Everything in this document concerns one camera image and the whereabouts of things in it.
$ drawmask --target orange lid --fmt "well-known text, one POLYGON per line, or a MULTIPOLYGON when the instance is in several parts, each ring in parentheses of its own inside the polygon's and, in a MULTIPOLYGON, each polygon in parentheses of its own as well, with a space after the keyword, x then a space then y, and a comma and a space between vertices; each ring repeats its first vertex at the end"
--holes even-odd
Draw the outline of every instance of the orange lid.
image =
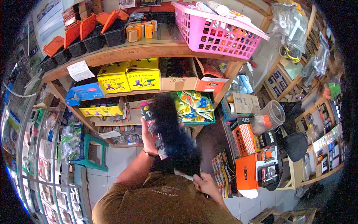
POLYGON ((117 19, 118 16, 118 11, 119 10, 113 10, 110 14, 110 16, 108 17, 105 25, 103 26, 103 29, 101 31, 101 34, 103 34, 113 23, 114 21, 117 19))
POLYGON ((101 12, 96 16, 96 20, 102 25, 105 25, 109 16, 109 13, 101 12))
POLYGON ((65 49, 77 38, 79 37, 81 31, 81 22, 78 20, 77 22, 69 25, 65 28, 65 49))
POLYGON ((95 29, 96 15, 91 13, 90 17, 84 17, 81 22, 81 40, 83 40, 92 30, 95 29))
POLYGON ((57 51, 64 45, 64 39, 61 36, 54 37, 52 41, 44 46, 43 52, 48 56, 54 56, 57 51))
POLYGON ((118 19, 121 19, 121 20, 126 20, 127 18, 129 17, 129 15, 127 13, 125 13, 123 10, 119 10, 119 13, 118 13, 118 19))

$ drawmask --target black plastic tray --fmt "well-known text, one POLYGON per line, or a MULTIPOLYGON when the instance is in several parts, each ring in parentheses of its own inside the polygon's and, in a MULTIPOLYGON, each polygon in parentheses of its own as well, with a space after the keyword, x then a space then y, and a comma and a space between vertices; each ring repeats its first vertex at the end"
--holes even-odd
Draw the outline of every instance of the black plastic tray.
POLYGON ((101 35, 101 31, 103 26, 97 26, 95 29, 90 32, 85 39, 83 39, 83 43, 85 44, 88 52, 97 51, 106 44, 106 39, 103 35, 101 35))
POLYGON ((86 46, 81 41, 80 36, 77 37, 70 46, 67 48, 69 52, 71 53, 72 57, 76 58, 78 56, 81 56, 87 52, 86 46))
POLYGON ((42 62, 40 63, 40 67, 42 68, 43 72, 50 71, 51 69, 54 69, 58 66, 57 61, 50 56, 46 56, 42 62))
POLYGON ((126 27, 129 19, 125 21, 116 19, 114 23, 104 32, 104 36, 109 47, 124 44, 127 39, 126 27))
POLYGON ((53 57, 59 65, 63 65, 71 59, 72 55, 62 46, 53 57))
POLYGON ((147 21, 156 20, 157 23, 175 24, 174 12, 152 12, 144 13, 147 21))

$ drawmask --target white cable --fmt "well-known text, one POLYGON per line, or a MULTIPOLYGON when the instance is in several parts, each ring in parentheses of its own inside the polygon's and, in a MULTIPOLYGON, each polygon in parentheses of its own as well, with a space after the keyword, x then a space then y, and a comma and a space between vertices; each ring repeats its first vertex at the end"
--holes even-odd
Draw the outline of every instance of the white cable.
POLYGON ((248 68, 249 72, 251 72, 251 76, 252 76, 252 86, 255 86, 254 83, 253 83, 253 73, 252 73, 252 72, 253 72, 253 69, 252 69, 252 66, 251 66, 251 64, 250 64, 249 62, 247 62, 246 65, 247 65, 247 68, 248 68))
POLYGON ((22 98, 27 98, 27 97, 36 96, 36 93, 31 94, 31 95, 26 95, 26 96, 19 95, 19 94, 17 94, 17 93, 15 93, 15 92, 13 92, 11 89, 9 89, 9 87, 8 87, 8 86, 4 83, 4 81, 3 81, 3 85, 5 86, 5 88, 6 88, 7 90, 9 90, 9 91, 10 91, 10 93, 14 94, 15 96, 22 97, 22 98))

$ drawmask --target hanging merchandise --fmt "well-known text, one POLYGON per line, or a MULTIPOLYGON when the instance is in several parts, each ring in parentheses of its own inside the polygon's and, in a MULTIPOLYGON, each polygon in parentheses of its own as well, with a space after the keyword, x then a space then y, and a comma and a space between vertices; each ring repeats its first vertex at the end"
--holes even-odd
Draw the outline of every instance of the hanging merchandise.
POLYGON ((303 85, 308 87, 314 76, 322 78, 326 73, 329 62, 329 47, 322 33, 320 33, 320 46, 317 54, 310 58, 305 67, 302 69, 301 77, 304 78, 303 85))
POLYGON ((308 18, 301 10, 299 4, 291 2, 292 4, 271 4, 275 23, 272 32, 281 37, 281 44, 284 48, 291 50, 294 58, 297 56, 301 58, 301 53, 293 53, 294 50, 289 46, 293 46, 297 50, 306 52, 305 33, 307 30, 308 18))

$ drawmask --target green plastic stool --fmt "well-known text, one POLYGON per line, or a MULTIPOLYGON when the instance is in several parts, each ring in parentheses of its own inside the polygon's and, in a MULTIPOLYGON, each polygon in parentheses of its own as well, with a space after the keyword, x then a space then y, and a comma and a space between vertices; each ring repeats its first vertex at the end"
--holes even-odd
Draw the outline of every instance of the green plastic stool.
POLYGON ((105 164, 106 164, 105 151, 106 151, 106 147, 108 147, 108 146, 109 146, 108 143, 106 143, 102 140, 99 140, 98 138, 95 138, 93 136, 90 136, 89 134, 85 134, 84 135, 84 159, 80 160, 80 161, 73 161, 73 163, 86 166, 86 168, 91 168, 91 169, 101 170, 103 172, 108 172, 108 167, 105 166, 105 164), (101 165, 99 165, 95 162, 92 162, 88 159, 88 151, 89 151, 90 142, 96 142, 102 146, 101 165))

